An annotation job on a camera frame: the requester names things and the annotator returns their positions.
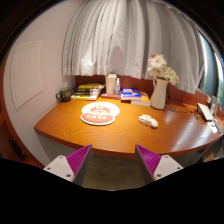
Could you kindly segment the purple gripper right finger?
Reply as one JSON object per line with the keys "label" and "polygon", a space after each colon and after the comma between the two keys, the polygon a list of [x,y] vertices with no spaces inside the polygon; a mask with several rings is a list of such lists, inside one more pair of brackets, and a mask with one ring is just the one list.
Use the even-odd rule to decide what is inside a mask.
{"label": "purple gripper right finger", "polygon": [[169,155],[160,156],[138,144],[135,145],[135,155],[146,184],[182,169],[182,166]]}

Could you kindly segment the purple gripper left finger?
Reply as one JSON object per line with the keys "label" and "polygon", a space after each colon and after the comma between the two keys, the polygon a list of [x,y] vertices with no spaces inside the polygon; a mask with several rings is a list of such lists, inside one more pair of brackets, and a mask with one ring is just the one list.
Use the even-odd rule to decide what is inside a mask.
{"label": "purple gripper left finger", "polygon": [[92,155],[92,145],[88,145],[68,156],[59,155],[44,170],[81,186]]}

